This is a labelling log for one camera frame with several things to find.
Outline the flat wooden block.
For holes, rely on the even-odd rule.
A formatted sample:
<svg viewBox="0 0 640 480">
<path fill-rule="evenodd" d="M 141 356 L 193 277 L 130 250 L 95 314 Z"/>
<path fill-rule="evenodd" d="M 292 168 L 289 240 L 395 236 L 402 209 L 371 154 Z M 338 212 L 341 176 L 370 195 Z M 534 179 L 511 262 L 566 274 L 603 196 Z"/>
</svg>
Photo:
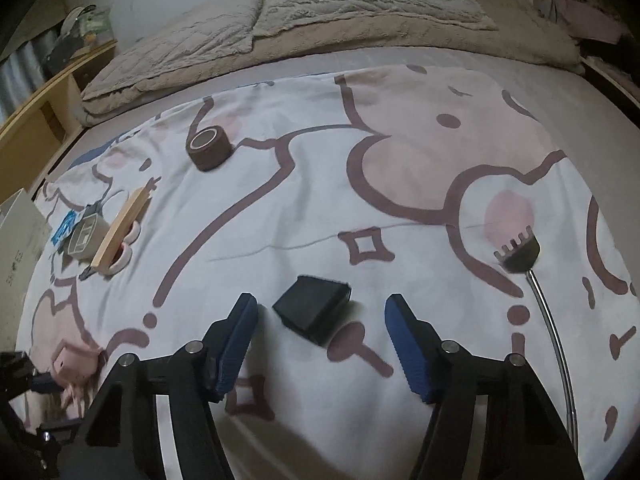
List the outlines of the flat wooden block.
<svg viewBox="0 0 640 480">
<path fill-rule="evenodd" d="M 145 187 L 137 188 L 131 193 L 125 205 L 119 211 L 108 229 L 98 251 L 91 261 L 91 267 L 96 272 L 105 274 L 111 266 L 118 248 L 129 233 L 132 224 L 137 220 L 145 203 L 149 200 L 150 192 Z"/>
</svg>

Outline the wooden bedside shelf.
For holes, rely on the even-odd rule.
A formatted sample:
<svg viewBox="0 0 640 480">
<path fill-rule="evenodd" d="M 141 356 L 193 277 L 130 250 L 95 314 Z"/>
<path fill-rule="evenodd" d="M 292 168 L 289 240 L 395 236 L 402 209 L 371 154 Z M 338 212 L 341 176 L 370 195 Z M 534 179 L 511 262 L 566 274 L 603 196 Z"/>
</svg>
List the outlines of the wooden bedside shelf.
<svg viewBox="0 0 640 480">
<path fill-rule="evenodd" d="M 84 131 L 74 110 L 81 90 L 114 56 L 107 41 L 76 58 L 41 86 L 1 126 L 1 198 L 35 192 L 54 164 Z"/>
</svg>

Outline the black bag on shelf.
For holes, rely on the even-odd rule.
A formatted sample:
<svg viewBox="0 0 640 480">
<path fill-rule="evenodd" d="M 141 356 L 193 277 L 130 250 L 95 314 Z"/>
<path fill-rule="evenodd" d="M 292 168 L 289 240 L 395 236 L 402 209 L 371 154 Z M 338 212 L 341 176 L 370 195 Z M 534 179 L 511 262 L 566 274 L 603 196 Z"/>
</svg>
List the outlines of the black bag on shelf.
<svg viewBox="0 0 640 480">
<path fill-rule="evenodd" d="M 54 76 L 78 56 L 83 56 L 114 39 L 111 9 L 108 6 L 76 6 L 67 14 L 61 36 L 43 60 L 47 76 Z"/>
</svg>

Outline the brown tape roll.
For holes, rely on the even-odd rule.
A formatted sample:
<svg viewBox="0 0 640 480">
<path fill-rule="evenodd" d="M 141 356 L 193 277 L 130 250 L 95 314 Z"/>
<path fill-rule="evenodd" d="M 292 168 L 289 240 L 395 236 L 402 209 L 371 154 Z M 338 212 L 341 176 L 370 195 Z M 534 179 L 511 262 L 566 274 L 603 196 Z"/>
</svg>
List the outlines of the brown tape roll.
<svg viewBox="0 0 640 480">
<path fill-rule="evenodd" d="M 190 133 L 186 138 L 186 154 L 200 171 L 209 171 L 223 164 L 233 153 L 226 130 L 214 125 Z"/>
</svg>

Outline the cartoon print blanket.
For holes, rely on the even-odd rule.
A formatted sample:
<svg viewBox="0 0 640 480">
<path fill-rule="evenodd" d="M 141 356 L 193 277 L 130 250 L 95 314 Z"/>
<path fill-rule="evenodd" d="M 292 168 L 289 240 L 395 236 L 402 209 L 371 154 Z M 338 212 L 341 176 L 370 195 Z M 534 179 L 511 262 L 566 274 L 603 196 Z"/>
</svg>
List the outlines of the cartoon print blanket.
<svg viewBox="0 0 640 480">
<path fill-rule="evenodd" d="M 232 155 L 200 171 L 190 133 L 218 125 Z M 387 365 L 399 292 L 471 351 L 521 348 L 555 405 L 561 378 L 524 278 L 495 251 L 524 228 L 574 386 L 578 450 L 603 478 L 639 426 L 639 133 L 585 79 L 393 65 L 242 86 L 166 110 L 37 202 L 61 220 L 106 196 L 114 214 L 152 185 L 128 266 L 81 281 L 43 255 L 18 345 L 36 362 L 63 337 L 111 358 L 174 350 L 242 292 L 265 307 L 299 275 L 345 282 L 345 323 Z"/>
</svg>

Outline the beige quilted pillow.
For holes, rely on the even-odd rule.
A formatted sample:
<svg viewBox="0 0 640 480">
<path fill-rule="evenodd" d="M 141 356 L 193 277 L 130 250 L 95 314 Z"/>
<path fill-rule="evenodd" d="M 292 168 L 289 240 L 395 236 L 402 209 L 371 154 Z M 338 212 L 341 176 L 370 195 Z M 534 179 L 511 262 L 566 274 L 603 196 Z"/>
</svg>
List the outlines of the beige quilted pillow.
<svg viewBox="0 0 640 480">
<path fill-rule="evenodd" d="M 264 0 L 206 0 L 155 34 L 116 55 L 81 93 L 77 116 L 86 126 L 119 114 L 147 93 L 186 85 L 195 65 L 245 54 Z"/>
</svg>

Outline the blue foil packet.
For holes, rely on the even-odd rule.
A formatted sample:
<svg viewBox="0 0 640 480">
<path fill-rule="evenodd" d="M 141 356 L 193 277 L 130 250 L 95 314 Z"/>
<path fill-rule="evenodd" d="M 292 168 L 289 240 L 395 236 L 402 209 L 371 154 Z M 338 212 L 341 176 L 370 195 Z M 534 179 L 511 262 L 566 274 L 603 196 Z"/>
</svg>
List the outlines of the blue foil packet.
<svg viewBox="0 0 640 480">
<path fill-rule="evenodd" d="M 72 234 L 74 227 L 76 226 L 78 220 L 78 212 L 74 210 L 70 210 L 60 225 L 54 231 L 51 237 L 51 243 L 54 246 L 58 246 L 66 240 L 66 237 Z"/>
</svg>

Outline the small black box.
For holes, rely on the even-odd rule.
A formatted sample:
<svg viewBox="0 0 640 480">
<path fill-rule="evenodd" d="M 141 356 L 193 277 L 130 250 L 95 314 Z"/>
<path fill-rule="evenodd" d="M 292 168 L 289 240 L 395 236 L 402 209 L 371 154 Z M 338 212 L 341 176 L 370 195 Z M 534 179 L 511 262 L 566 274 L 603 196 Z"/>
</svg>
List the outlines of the small black box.
<svg viewBox="0 0 640 480">
<path fill-rule="evenodd" d="M 272 306 L 283 325 L 323 346 L 343 316 L 352 288 L 347 283 L 299 275 Z"/>
</svg>

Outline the white storage bin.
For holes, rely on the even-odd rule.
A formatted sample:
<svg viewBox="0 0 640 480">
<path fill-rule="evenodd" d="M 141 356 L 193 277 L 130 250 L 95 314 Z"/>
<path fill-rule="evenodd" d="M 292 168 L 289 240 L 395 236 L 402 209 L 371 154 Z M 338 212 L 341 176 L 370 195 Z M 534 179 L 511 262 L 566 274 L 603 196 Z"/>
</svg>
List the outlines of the white storage bin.
<svg viewBox="0 0 640 480">
<path fill-rule="evenodd" d="M 22 188 L 1 204 L 1 350 L 15 347 L 26 292 L 51 227 Z"/>
</svg>

